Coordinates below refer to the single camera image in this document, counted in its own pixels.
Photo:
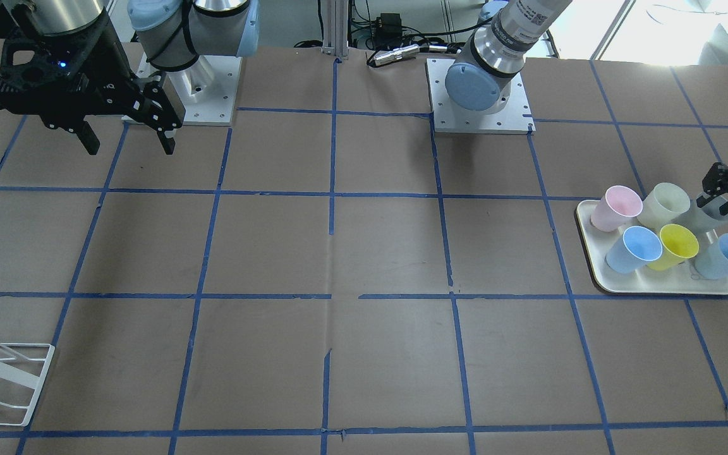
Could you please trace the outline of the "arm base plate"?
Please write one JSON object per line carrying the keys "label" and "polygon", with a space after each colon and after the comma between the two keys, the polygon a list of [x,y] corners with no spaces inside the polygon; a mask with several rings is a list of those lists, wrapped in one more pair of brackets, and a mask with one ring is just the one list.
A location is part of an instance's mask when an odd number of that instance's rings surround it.
{"label": "arm base plate", "polygon": [[200,56],[185,70],[169,73],[185,107],[185,126],[230,126],[243,58]]}
{"label": "arm base plate", "polygon": [[444,78],[453,63],[453,59],[427,60],[428,94],[437,133],[526,135],[537,130],[521,74],[514,76],[494,106],[473,111],[451,100],[444,87]]}

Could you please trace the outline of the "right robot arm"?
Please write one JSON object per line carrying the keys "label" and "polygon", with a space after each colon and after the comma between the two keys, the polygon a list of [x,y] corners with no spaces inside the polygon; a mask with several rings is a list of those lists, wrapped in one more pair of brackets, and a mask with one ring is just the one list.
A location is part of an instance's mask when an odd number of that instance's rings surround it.
{"label": "right robot arm", "polygon": [[246,57],[257,51],[255,1],[130,1],[148,76],[136,74],[104,1],[6,1],[16,28],[3,44],[0,106],[38,116],[49,129],[76,135],[90,155],[99,139],[87,116],[127,116],[154,129],[174,150],[185,105],[173,75],[205,56]]}

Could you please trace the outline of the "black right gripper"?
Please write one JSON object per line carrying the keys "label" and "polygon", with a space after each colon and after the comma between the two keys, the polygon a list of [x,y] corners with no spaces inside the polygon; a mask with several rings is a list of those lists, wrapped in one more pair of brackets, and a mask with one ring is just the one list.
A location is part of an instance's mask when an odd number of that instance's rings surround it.
{"label": "black right gripper", "polygon": [[100,141],[86,116],[129,116],[156,131],[166,155],[186,109],[169,76],[138,78],[104,9],[12,9],[0,105],[77,133],[89,155]]}

